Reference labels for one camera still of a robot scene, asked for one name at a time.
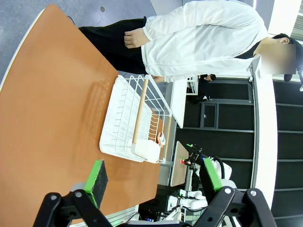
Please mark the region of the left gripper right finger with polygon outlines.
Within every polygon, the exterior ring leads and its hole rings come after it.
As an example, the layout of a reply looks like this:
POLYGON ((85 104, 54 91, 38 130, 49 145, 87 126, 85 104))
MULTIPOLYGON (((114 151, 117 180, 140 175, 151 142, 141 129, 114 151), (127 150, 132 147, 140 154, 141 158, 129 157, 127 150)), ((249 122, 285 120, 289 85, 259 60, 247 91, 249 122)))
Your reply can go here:
POLYGON ((208 205, 195 227, 218 227, 225 217, 235 217, 242 227, 276 226, 261 190, 250 188, 241 192, 224 186, 210 158, 202 158, 199 164, 199 176, 208 205))

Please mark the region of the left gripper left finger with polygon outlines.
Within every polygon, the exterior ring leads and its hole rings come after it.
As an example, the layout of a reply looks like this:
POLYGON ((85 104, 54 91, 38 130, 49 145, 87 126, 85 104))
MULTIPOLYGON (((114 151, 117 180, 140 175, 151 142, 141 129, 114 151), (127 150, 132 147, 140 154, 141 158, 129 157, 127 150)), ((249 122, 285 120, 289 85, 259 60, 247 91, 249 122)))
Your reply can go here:
POLYGON ((33 226, 69 227, 75 219, 82 219, 88 227, 112 226, 100 211, 107 183, 105 162, 97 160, 83 187, 65 196, 57 192, 45 195, 33 226))

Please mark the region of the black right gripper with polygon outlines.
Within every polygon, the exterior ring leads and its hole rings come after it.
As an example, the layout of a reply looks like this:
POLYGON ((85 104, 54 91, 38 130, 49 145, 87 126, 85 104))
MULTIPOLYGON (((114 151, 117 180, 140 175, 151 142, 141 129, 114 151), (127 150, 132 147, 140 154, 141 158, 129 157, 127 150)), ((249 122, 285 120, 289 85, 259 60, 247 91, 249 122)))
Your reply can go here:
POLYGON ((190 150, 189 158, 185 158, 180 156, 180 163, 184 165, 190 165, 193 167, 194 165, 201 165, 202 159, 204 158, 204 154, 202 153, 202 148, 196 147, 195 144, 187 144, 187 148, 190 150))

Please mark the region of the person's right hand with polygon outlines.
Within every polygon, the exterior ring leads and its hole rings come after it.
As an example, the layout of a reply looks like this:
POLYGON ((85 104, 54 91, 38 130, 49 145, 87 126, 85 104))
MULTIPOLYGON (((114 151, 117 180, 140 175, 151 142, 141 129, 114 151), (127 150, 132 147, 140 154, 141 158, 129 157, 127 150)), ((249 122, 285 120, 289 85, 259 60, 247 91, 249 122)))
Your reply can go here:
POLYGON ((139 48, 149 41, 142 28, 127 31, 124 35, 124 43, 128 49, 139 48))

